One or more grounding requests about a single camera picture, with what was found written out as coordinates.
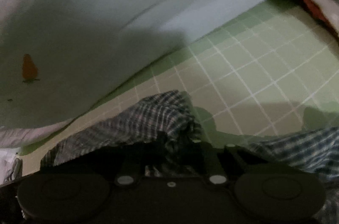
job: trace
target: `plaid cloth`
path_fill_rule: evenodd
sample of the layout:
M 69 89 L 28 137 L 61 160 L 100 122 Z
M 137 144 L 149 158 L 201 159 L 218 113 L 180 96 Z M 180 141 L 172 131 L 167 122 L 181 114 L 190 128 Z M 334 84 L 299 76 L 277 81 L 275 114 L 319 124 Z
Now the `plaid cloth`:
M 324 183 L 326 202 L 315 215 L 322 224 L 339 223 L 339 128 L 319 129 L 252 143 L 246 148 L 314 173 Z
M 178 90 L 146 97 L 116 117 L 62 140 L 41 159 L 40 167 L 57 166 L 102 147 L 149 143 L 160 132 L 167 136 L 170 164 L 181 145 L 200 138 L 201 125 Z

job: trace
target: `red fabric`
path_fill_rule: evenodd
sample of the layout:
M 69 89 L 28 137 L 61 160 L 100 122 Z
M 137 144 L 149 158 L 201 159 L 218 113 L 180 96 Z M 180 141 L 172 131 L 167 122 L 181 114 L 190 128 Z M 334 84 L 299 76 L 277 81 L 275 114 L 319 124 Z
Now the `red fabric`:
M 318 5 L 316 5 L 316 3 L 314 3 L 312 0 L 303 0 L 304 3 L 306 4 L 307 8 L 309 9 L 309 11 L 311 12 L 311 15 L 314 19 L 319 19 L 324 21 L 329 27 L 332 28 L 330 22 L 326 19 L 326 17 L 323 15 L 322 11 L 320 10 L 320 8 L 318 7 Z

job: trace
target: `checkered fabric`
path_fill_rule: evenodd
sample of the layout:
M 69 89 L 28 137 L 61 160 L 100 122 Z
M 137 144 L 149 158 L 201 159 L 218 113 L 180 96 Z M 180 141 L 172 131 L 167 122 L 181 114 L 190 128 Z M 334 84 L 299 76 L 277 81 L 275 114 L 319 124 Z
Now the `checkered fabric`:
M 160 132 L 167 135 L 169 154 L 175 154 L 187 139 L 200 138 L 201 125 L 178 90 L 144 98 L 116 117 L 62 140 L 42 158 L 40 166 L 57 166 L 102 147 L 149 143 Z
M 322 224 L 339 223 L 338 127 L 256 142 L 246 148 L 302 171 L 315 173 L 326 189 L 326 202 L 315 218 Z

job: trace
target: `orange stain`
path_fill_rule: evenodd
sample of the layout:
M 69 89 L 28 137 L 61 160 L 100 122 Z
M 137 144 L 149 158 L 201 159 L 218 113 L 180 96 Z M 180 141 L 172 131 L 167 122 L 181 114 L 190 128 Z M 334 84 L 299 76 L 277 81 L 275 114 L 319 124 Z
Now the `orange stain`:
M 35 80 L 38 76 L 38 68 L 35 66 L 29 54 L 23 56 L 22 76 L 25 81 Z

